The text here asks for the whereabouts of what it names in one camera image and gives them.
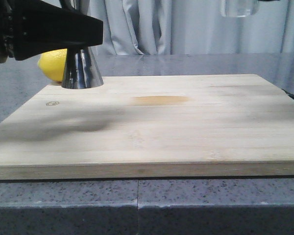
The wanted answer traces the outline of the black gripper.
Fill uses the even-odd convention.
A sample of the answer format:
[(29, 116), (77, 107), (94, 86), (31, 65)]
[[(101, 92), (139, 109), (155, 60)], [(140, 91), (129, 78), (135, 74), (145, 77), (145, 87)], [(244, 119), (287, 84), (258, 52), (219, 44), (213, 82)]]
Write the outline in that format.
[(103, 22), (88, 16), (88, 0), (0, 0), (0, 64), (64, 48), (103, 43)]

